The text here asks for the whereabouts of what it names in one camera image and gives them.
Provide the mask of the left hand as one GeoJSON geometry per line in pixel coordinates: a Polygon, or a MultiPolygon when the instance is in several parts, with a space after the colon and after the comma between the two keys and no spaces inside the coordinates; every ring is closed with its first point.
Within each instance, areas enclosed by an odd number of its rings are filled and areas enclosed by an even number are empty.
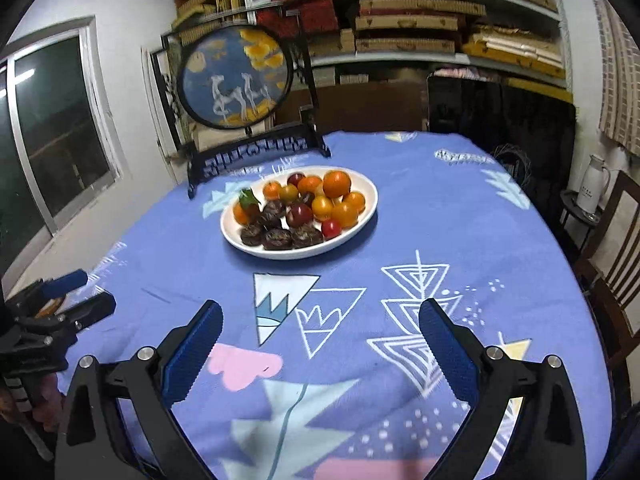
{"type": "MultiPolygon", "coordinates": [[[[65,401],[64,394],[58,390],[58,375],[49,374],[40,382],[41,400],[32,409],[32,416],[40,422],[47,432],[57,432],[65,401]]],[[[1,416],[9,424],[17,424],[18,409],[12,394],[1,389],[1,416]]]]}

